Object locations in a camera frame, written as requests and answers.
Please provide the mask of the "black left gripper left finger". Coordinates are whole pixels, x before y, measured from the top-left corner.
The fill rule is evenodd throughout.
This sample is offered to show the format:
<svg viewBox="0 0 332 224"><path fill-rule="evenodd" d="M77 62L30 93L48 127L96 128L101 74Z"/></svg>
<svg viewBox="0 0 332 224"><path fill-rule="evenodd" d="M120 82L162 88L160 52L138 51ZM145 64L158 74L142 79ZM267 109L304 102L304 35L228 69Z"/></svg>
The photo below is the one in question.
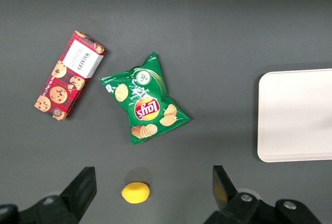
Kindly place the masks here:
<svg viewBox="0 0 332 224"><path fill-rule="evenodd" d="M79 223L96 195L94 167L85 167L59 194L19 213L19 223Z"/></svg>

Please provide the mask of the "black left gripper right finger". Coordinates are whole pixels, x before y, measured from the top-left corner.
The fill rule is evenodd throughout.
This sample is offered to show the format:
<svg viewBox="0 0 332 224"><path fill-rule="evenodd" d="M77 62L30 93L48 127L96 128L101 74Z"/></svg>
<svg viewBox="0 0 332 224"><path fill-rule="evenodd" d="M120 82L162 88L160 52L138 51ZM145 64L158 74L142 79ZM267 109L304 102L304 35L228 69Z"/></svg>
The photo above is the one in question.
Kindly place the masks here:
<svg viewBox="0 0 332 224"><path fill-rule="evenodd" d="M205 223L275 223L274 208L248 192L238 192L224 167L213 166L218 210Z"/></svg>

